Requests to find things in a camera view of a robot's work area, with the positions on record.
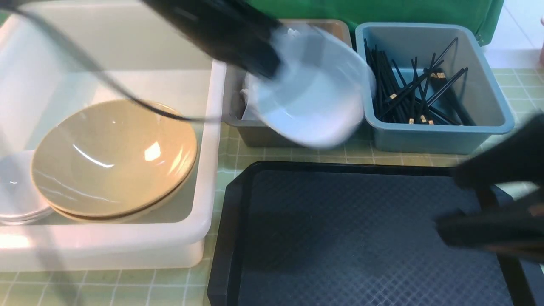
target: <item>gray plastic bin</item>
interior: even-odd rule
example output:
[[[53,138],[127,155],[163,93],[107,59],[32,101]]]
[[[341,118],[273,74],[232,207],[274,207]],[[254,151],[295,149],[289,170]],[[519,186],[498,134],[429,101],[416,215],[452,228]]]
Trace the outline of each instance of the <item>gray plastic bin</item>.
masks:
[[[406,73],[407,82],[412,80],[410,59],[417,56],[419,68],[429,67],[432,54],[436,52],[439,56],[455,37],[459,41],[444,56],[441,68],[447,77],[452,77],[460,69],[468,67],[467,73],[452,88],[477,126],[385,123],[374,115],[369,97],[365,99],[365,117],[374,130],[378,150],[469,154],[489,136],[506,134],[514,128],[514,118],[504,95],[480,46],[468,29],[428,23],[371,22],[355,30],[359,55],[366,59],[365,38],[369,46],[377,44],[389,59],[397,62],[403,75]]]
[[[352,47],[348,26],[339,20],[332,19],[286,19],[281,20],[286,25],[306,23],[319,27]],[[236,128],[247,146],[260,147],[296,147],[297,144],[287,140],[259,120],[242,120],[245,102],[240,95],[245,71],[232,66],[227,67],[225,91],[223,93],[223,122]]]

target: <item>white plastic tub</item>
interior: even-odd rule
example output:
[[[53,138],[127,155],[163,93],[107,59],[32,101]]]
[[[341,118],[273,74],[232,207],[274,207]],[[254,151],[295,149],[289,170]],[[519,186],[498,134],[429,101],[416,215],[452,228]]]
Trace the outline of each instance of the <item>white plastic tub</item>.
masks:
[[[540,19],[540,23],[544,26],[544,16]],[[540,63],[544,66],[544,42],[542,43],[542,51],[540,51]]]
[[[142,3],[66,0],[25,9],[47,18],[143,99],[184,115],[221,116],[224,65],[212,64]],[[0,28],[0,157],[35,148],[68,115],[117,98],[29,22],[12,16]],[[1,226],[0,271],[196,265],[212,219],[220,125],[194,128],[197,169],[171,203],[132,224],[78,224],[55,213],[35,225]]]

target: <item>blue plastic bin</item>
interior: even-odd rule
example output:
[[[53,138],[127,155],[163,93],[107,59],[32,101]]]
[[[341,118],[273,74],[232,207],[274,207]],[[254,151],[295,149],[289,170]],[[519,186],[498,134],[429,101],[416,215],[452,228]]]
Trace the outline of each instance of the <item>blue plastic bin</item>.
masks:
[[[468,29],[429,23],[370,22],[355,30],[359,55],[366,60],[364,39],[371,48],[378,45],[389,59],[395,60],[407,82],[412,80],[411,59],[418,57],[420,69],[429,67],[432,54],[436,52],[439,56],[455,37],[459,40],[444,56],[441,68],[447,77],[452,77],[460,69],[468,67],[467,73],[452,88],[476,126],[385,123],[376,118],[371,93],[368,93],[364,111],[378,150],[470,154],[489,136],[512,131],[514,117],[508,103]]]

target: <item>black serving tray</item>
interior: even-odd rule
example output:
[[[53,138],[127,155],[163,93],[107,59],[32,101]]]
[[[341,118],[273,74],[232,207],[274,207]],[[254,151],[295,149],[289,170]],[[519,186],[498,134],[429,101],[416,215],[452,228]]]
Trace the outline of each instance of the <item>black serving tray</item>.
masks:
[[[450,172],[254,163],[226,188],[211,306],[544,305],[539,265],[444,245],[436,216],[481,209]]]

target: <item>stacked bowls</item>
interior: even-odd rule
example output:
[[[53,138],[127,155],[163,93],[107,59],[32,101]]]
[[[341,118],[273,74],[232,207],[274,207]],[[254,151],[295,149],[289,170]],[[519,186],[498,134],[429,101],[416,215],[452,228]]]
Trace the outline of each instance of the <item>stacked bowls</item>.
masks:
[[[161,207],[181,189],[197,147],[190,123],[128,100],[103,102],[46,135],[34,153],[31,175],[51,208],[67,218],[127,222]]]

